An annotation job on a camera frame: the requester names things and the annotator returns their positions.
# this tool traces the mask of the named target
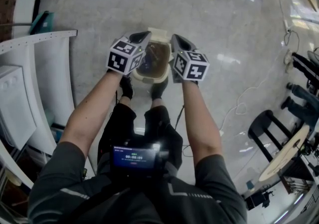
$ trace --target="timer display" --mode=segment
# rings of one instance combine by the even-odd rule
[[[152,169],[155,157],[154,149],[113,147],[114,165],[119,167]]]

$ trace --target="gray shirt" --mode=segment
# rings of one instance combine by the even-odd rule
[[[83,181],[85,158],[72,143],[58,144],[36,180],[30,197],[30,223],[56,222],[111,181],[106,175]],[[245,202],[229,177],[222,156],[202,159],[195,167],[196,184],[171,176],[127,188],[84,213],[75,223],[214,223],[244,224]]]

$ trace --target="tiled floor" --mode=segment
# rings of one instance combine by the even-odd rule
[[[303,7],[305,0],[281,1],[288,25],[299,34],[299,53],[306,56],[307,50],[319,45],[319,27],[301,19],[318,21],[318,17]],[[105,73],[111,42],[126,31],[159,28],[169,35],[178,33],[201,48],[211,66],[200,89],[217,125],[222,127],[226,114],[237,102],[246,105],[246,109],[241,104],[236,110],[247,112],[245,115],[236,115],[232,110],[222,128],[227,168],[240,193],[247,190],[246,182],[256,181],[267,165],[266,158],[247,137],[253,119],[271,109],[286,126],[294,125],[296,119],[288,111],[280,110],[281,102],[289,94],[285,85],[295,82],[305,86],[307,80],[297,70],[285,73],[283,57],[287,47],[283,46],[285,30],[279,0],[41,0],[40,8],[55,12],[55,29],[78,29],[70,53],[77,104]],[[292,35],[289,47],[296,50],[297,45],[298,40]],[[138,115],[135,127],[144,128],[143,114],[151,105],[150,86],[133,82],[136,94],[132,107]],[[163,100],[175,124],[183,104],[181,85],[170,80]],[[177,131],[187,145],[183,115]],[[285,139],[275,128],[271,131],[280,140]],[[98,140],[90,150],[95,167],[97,145]],[[275,153],[273,144],[268,149]],[[185,155],[191,155],[189,148]],[[193,183],[193,169],[192,158],[184,157],[178,176]]]

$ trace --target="sleeve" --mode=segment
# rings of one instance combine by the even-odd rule
[[[245,201],[238,194],[221,155],[203,158],[196,165],[195,178],[196,186],[219,202],[233,223],[247,222]]]
[[[61,189],[80,184],[83,180],[85,157],[73,143],[57,145],[52,158],[35,181],[28,206],[28,216],[36,214],[44,201],[54,197]]]

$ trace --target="plastic container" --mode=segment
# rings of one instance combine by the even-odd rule
[[[144,83],[161,83],[170,73],[169,61],[172,59],[170,40],[166,31],[148,28],[152,32],[151,40],[146,48],[146,55],[133,76]]]

